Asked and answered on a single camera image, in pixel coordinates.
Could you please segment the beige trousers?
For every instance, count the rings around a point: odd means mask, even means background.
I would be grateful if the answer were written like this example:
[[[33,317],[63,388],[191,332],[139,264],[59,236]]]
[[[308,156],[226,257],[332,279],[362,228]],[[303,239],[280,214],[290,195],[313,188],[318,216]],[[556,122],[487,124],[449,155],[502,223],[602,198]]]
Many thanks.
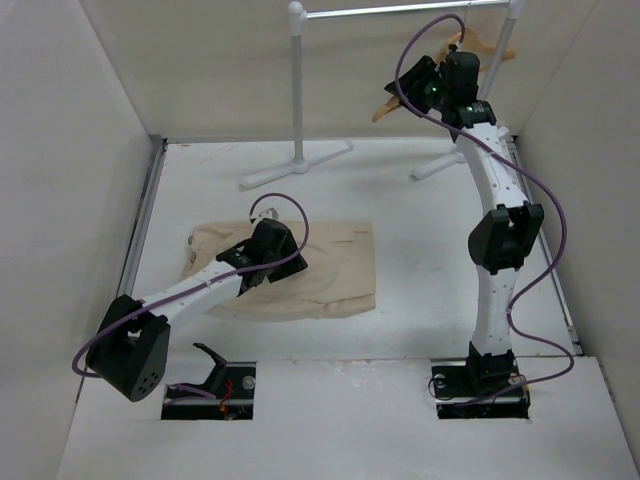
[[[268,281],[208,311],[252,322],[346,318],[376,307],[374,229],[355,220],[310,223],[301,273]]]

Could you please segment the wooden clothes hanger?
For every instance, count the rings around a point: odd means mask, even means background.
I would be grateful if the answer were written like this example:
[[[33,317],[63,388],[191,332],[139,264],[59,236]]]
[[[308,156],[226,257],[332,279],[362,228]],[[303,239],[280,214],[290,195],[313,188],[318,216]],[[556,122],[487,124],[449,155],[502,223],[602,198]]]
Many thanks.
[[[458,47],[462,47],[468,51],[476,54],[488,56],[493,55],[497,51],[497,46],[493,44],[485,43],[480,39],[477,32],[472,28],[467,28],[464,40],[461,40],[461,34],[456,33],[450,37],[439,49],[435,56],[435,62],[440,63],[446,57],[449,51],[449,46],[456,44]],[[390,92],[390,98],[385,104],[380,106],[372,116],[372,121],[377,122],[385,115],[397,110],[403,106],[401,98],[393,92]]]

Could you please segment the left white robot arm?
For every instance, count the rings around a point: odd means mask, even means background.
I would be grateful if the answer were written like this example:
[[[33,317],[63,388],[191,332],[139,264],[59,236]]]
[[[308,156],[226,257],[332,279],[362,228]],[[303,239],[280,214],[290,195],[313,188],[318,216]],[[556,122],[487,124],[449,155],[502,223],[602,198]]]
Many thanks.
[[[305,270],[302,250],[309,234],[308,222],[302,240],[296,241],[285,224],[264,218],[249,238],[178,284],[142,299],[117,297],[98,332],[81,349],[88,374],[131,402],[143,400],[164,376],[171,331],[265,281],[278,282]]]

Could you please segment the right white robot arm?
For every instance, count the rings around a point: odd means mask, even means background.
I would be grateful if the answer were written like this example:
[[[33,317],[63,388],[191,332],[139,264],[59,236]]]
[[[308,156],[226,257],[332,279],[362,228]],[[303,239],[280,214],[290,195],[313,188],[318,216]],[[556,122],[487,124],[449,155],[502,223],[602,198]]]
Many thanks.
[[[517,374],[507,318],[516,280],[530,254],[544,210],[532,203],[501,163],[502,145],[490,104],[477,97],[479,58],[451,50],[441,62],[423,56],[386,86],[413,113],[432,110],[449,129],[457,153],[470,168],[483,217],[468,237],[477,267],[478,311],[462,366],[436,366],[434,388],[444,399],[485,397]]]

